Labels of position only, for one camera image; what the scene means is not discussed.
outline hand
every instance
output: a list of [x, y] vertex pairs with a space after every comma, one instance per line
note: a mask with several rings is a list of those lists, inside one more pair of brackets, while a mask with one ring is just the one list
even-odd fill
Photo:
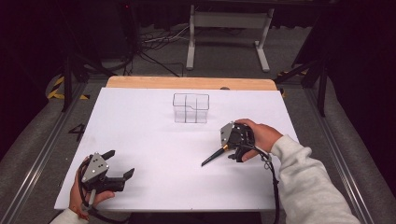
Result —
[[[259, 147], [268, 153], [271, 152], [271, 148], [274, 145], [274, 143], [280, 137], [283, 136], [280, 132], [278, 132], [273, 127], [270, 127], [265, 124], [257, 124], [250, 119], [239, 119], [239, 120], [236, 120], [235, 123], [246, 124], [247, 126], [249, 126], [254, 132], [256, 147]], [[257, 156], [258, 154], [259, 153], [257, 151], [250, 150], [249, 152], [245, 153], [245, 155], [242, 156], [242, 161], [247, 161], [247, 160]]]
[[[97, 204], [101, 203], [104, 200], [107, 200], [109, 198], [114, 198], [114, 196], [115, 196], [114, 192], [109, 190], [97, 194], [95, 195], [92, 206], [95, 207]], [[90, 197], [91, 194], [87, 194], [87, 198], [85, 200], [88, 201]], [[75, 212], [76, 214], [82, 214], [83, 216], [87, 217], [88, 213], [82, 211], [81, 204], [82, 204], [82, 200], [78, 189], [78, 171], [77, 171], [75, 182], [70, 190], [69, 209]]]

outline wrist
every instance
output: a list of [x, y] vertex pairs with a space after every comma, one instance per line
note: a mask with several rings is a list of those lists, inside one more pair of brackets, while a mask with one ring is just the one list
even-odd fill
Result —
[[78, 218], [89, 221], [90, 217], [88, 212], [83, 212], [81, 206], [70, 205], [69, 209], [78, 215]]

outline white board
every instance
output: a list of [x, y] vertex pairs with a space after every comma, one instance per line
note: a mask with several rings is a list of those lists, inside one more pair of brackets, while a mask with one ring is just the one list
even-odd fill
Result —
[[[175, 123], [174, 93], [209, 95], [207, 123]], [[55, 204], [65, 209], [76, 170], [94, 152], [111, 149], [108, 177], [135, 168], [123, 192], [98, 209], [126, 212], [261, 211], [275, 209], [272, 174], [259, 157], [244, 163], [220, 146], [220, 128], [252, 119], [298, 141], [279, 91], [103, 88]], [[273, 157], [276, 171], [279, 160]]]

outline acrylic box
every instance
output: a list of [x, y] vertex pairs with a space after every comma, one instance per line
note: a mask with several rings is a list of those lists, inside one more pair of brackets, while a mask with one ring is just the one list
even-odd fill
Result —
[[206, 123], [209, 95], [175, 93], [173, 99], [176, 123]]

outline sweatshirt sleeve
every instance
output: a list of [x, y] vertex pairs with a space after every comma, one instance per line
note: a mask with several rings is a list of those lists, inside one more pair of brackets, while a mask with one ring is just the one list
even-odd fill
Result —
[[323, 163], [310, 158], [311, 148], [285, 135], [271, 152], [281, 162], [279, 198], [287, 223], [360, 223], [335, 188]]
[[87, 224], [88, 221], [82, 218], [78, 218], [78, 215], [69, 208], [64, 211], [51, 221], [50, 224]]

